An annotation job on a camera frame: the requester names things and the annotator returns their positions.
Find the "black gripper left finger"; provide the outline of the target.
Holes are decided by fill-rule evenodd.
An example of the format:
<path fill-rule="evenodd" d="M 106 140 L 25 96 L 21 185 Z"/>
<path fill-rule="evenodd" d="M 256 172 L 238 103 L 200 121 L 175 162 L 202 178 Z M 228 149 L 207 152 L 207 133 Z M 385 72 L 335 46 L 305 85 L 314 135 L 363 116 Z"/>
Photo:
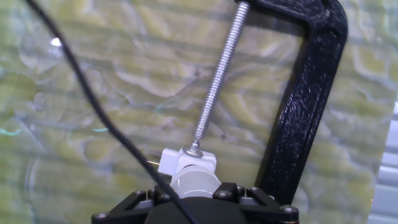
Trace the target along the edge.
<path fill-rule="evenodd" d="M 91 216 L 92 224 L 172 224 L 179 223 L 179 210 L 158 185 L 128 195 L 114 208 Z"/>

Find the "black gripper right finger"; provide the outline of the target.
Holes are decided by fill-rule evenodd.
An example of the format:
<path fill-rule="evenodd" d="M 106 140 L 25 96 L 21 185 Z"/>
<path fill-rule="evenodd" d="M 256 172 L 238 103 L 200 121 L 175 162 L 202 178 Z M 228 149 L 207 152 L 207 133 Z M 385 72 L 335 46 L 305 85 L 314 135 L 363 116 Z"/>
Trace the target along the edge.
<path fill-rule="evenodd" d="M 213 199 L 222 201 L 228 214 L 244 223 L 299 224 L 298 208 L 280 205 L 257 187 L 244 188 L 223 182 L 213 193 Z"/>

